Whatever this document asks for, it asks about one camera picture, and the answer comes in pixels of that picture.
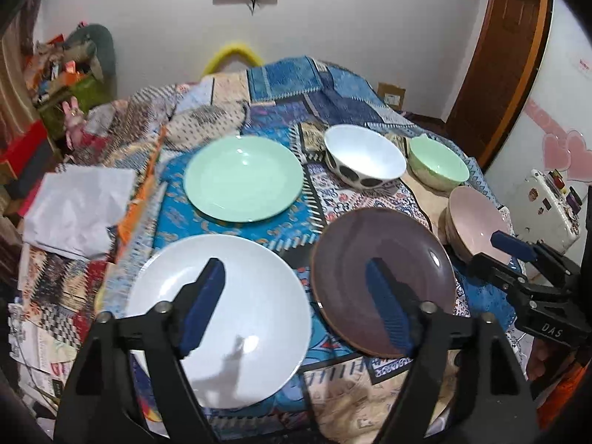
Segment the right hand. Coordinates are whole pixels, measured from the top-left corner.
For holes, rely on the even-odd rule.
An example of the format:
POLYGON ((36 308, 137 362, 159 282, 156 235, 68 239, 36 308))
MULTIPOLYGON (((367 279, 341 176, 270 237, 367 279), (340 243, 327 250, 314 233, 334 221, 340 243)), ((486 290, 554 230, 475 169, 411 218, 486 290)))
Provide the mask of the right hand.
POLYGON ((543 341, 535 340, 527 363, 527 376, 530 381, 537 380, 545 374, 545 364, 549 355, 549 346, 543 341))

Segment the orange sleeve forearm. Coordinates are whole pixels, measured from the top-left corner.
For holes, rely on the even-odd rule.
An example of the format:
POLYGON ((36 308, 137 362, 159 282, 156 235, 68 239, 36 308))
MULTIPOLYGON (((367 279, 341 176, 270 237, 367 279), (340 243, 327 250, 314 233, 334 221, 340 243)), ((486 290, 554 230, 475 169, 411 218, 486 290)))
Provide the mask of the orange sleeve forearm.
POLYGON ((589 364, 582 366, 575 363, 573 367, 559 380, 545 402, 537 409, 539 427, 548 429, 564 410, 567 403, 579 387, 588 370, 589 364))

